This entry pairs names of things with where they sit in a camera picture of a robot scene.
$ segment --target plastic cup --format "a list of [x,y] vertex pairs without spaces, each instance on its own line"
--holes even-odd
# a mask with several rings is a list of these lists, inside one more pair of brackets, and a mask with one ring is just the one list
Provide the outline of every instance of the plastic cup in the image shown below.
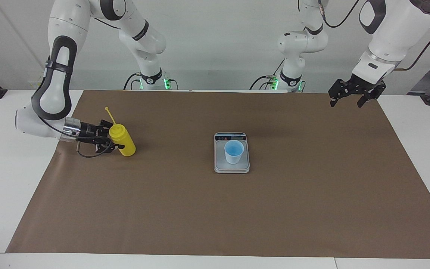
[[244,146],[238,140],[230,140],[225,144],[225,158],[229,164],[239,163],[243,152]]

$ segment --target yellow bottle cap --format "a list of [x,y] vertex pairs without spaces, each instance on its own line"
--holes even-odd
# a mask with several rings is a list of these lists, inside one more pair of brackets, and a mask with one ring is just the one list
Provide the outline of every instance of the yellow bottle cap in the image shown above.
[[118,139],[118,138],[122,138],[123,136],[125,136],[127,134],[127,130],[125,128],[125,126],[121,125],[121,124],[114,124],[110,129],[109,129],[109,135],[113,138],[113,139]]

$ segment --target scale platform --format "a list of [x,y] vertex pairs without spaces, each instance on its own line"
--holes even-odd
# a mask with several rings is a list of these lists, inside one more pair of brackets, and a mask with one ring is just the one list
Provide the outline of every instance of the scale platform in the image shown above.
[[[225,158],[225,144],[239,140],[244,146],[243,155],[237,164],[229,164]],[[248,142],[244,133],[217,133],[215,135],[215,172],[219,174],[246,174],[250,171]]]

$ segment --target white table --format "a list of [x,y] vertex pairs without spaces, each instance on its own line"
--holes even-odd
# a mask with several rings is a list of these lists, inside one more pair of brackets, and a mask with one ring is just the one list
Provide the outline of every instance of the white table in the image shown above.
[[[11,90],[0,100],[0,268],[430,269],[430,260],[403,259],[4,254],[57,145],[14,128],[16,109],[32,93]],[[73,107],[81,94],[71,91]],[[430,191],[430,107],[414,96],[383,96],[379,103]]]

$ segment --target black rubber trim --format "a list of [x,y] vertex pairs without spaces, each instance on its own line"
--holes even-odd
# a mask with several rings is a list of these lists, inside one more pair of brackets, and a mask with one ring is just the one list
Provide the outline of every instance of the black rubber trim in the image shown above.
[[289,78],[283,73],[283,70],[281,70],[281,72],[280,72],[281,80],[286,82],[288,84],[288,86],[290,86],[290,87],[295,87],[296,84],[298,84],[302,80],[302,77],[303,77],[303,75],[301,75],[299,78]]
[[118,21],[122,19],[126,13],[126,0],[124,0],[124,3],[126,7],[122,16],[118,16],[114,11],[114,0],[100,0],[100,9],[102,10],[102,14],[104,14],[104,17],[106,17],[106,19],[108,19],[109,21]]
[[317,35],[317,34],[321,33],[321,31],[323,31],[323,28],[324,28],[324,24],[321,25],[321,27],[319,29],[317,29],[316,31],[313,31],[313,30],[311,30],[305,26],[305,30],[308,31],[309,34],[311,34],[311,35]]
[[368,32],[368,34],[374,34],[376,30],[381,25],[381,22],[383,22],[384,18],[386,17],[386,1],[385,0],[367,0],[366,3],[363,5],[363,8],[367,3],[370,3],[374,10],[374,19],[372,20],[371,24],[369,26],[364,25],[361,22],[361,12],[359,13],[359,22],[363,26],[363,28]]
[[[71,111],[71,107],[72,107],[71,98],[69,96],[69,84],[71,81],[72,72],[65,72],[64,70],[69,71],[69,70],[72,70],[72,68],[74,67],[75,55],[77,53],[76,42],[68,36],[62,35],[62,36],[56,37],[53,44],[53,50],[51,52],[51,56],[48,62],[53,62],[53,63],[56,62],[57,56],[62,47],[66,47],[69,49],[69,61],[67,66],[60,65],[60,67],[63,70],[58,70],[56,68],[46,68],[46,77],[44,78],[43,84],[41,85],[41,87],[39,87],[38,90],[36,90],[34,95],[32,95],[31,97],[31,104],[32,104],[32,108],[34,109],[34,112],[36,112],[36,114],[39,117],[49,121],[57,121],[65,118],[65,116],[67,116],[67,114],[69,114],[69,112]],[[65,79],[64,79],[64,84],[62,88],[65,105],[64,105],[64,109],[61,112],[56,114],[50,114],[41,108],[40,102],[43,94],[46,93],[46,90],[51,85],[51,80],[53,78],[53,73],[55,70],[65,72]]]
[[72,67],[65,66],[65,65],[57,63],[55,61],[47,61],[46,62],[46,68],[61,71],[61,72],[67,73],[69,75],[72,75],[72,72],[74,70]]
[[163,75],[162,68],[160,68],[160,71],[159,73],[157,73],[157,75],[153,75],[152,77],[147,77],[146,75],[141,74],[143,80],[145,80],[145,82],[147,82],[147,84],[149,85],[154,85],[155,82],[157,82],[157,80],[159,80],[162,77],[162,75]]
[[135,40],[135,41],[139,41],[142,37],[144,37],[147,34],[148,30],[149,30],[149,22],[147,22],[147,20],[145,20],[145,26],[142,29],[142,31],[140,31],[140,33],[138,33],[132,39]]
[[411,4],[421,10],[424,14],[430,15],[430,0],[409,0]]

